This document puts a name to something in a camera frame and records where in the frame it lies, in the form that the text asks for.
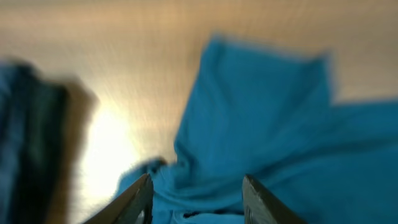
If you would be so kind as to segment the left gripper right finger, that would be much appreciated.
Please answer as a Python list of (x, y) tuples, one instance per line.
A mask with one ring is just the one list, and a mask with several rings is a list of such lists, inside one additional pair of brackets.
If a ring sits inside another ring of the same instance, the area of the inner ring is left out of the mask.
[(306, 224), (251, 175), (244, 176), (242, 195), (245, 224)]

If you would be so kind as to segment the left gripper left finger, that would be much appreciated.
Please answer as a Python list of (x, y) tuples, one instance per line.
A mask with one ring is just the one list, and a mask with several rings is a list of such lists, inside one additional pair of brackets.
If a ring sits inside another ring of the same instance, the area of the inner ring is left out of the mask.
[(151, 224), (153, 196), (152, 179), (144, 174), (84, 224)]

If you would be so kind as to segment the blue polo shirt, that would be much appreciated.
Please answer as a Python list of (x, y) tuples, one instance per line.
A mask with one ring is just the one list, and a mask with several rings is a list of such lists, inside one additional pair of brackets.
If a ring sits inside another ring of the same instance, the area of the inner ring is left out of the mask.
[(334, 105), (327, 55), (211, 39), (177, 132), (177, 161), (123, 175), (154, 183), (154, 223), (242, 223), (253, 175), (309, 223), (397, 222), (397, 102)]

